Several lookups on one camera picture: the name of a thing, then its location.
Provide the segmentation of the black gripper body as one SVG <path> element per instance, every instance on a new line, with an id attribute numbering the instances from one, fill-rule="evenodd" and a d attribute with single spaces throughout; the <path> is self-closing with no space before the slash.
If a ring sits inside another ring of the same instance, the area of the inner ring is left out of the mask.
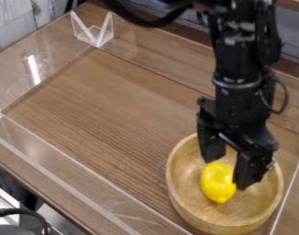
<path id="1" fill-rule="evenodd" d="M 197 104 L 200 106 L 197 124 L 216 129 L 225 145 L 231 145 L 237 153 L 241 151 L 276 151 L 277 142 L 265 126 L 265 122 L 229 125 L 220 121 L 216 116 L 215 100 L 200 97 Z"/>

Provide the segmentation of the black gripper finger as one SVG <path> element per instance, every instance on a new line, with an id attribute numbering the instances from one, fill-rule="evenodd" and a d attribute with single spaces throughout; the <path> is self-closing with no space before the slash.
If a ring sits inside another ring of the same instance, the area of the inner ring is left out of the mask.
<path id="1" fill-rule="evenodd" d="M 237 190 L 245 190 L 259 183 L 264 174 L 275 167 L 271 151 L 241 151 L 237 153 L 232 181 Z"/>
<path id="2" fill-rule="evenodd" d="M 219 137 L 219 131 L 197 124 L 197 139 L 201 157 L 205 162 L 212 162 L 225 155 L 225 143 Z"/>

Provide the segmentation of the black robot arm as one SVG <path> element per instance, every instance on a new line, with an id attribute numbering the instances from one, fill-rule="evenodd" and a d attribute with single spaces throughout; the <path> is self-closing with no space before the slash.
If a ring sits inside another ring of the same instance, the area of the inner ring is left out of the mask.
<path id="1" fill-rule="evenodd" d="M 125 21 L 145 28 L 171 24 L 189 8 L 208 25 L 216 59 L 216 97 L 197 99 L 199 145 L 207 162 L 223 157 L 227 146 L 233 147 L 232 182 L 244 190 L 261 181 L 275 166 L 277 142 L 265 122 L 284 111 L 273 108 L 276 87 L 284 84 L 271 70 L 281 53 L 276 0 L 155 1 L 169 13 L 148 20 L 129 11 L 120 0 L 103 0 Z"/>

